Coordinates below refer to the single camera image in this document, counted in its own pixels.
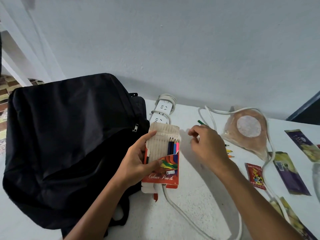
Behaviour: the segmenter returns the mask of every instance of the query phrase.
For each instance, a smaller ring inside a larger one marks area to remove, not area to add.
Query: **pink colored pencil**
[[[177,140],[177,145],[176,145],[176,151],[178,152],[179,151],[179,140]]]

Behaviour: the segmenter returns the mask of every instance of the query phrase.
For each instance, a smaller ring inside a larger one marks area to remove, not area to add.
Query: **tiled floor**
[[[30,82],[35,86],[44,84],[43,81],[31,80]],[[7,110],[8,98],[13,90],[22,87],[12,76],[1,75],[0,77],[0,153],[6,148],[6,134],[7,134]]]

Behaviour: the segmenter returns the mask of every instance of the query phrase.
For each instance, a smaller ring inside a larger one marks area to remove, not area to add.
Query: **power outlet socket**
[[[154,110],[163,111],[166,114],[170,114],[172,109],[172,103],[166,100],[160,100]],[[154,112],[150,118],[150,124],[153,122],[167,124],[169,122],[168,118],[163,113]]]

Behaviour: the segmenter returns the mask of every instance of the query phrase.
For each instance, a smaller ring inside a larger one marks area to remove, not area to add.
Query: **forearm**
[[[237,166],[217,173],[232,197],[253,239],[301,240],[300,234],[250,184]]]
[[[126,188],[112,178],[65,240],[103,239],[114,210]]]

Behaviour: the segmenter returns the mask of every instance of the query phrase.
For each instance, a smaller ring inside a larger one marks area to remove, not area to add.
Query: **barcode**
[[[174,174],[174,170],[167,171],[167,174]]]
[[[283,166],[282,166],[282,162],[276,161],[275,163],[277,164],[278,169],[279,169],[280,171],[284,171]]]

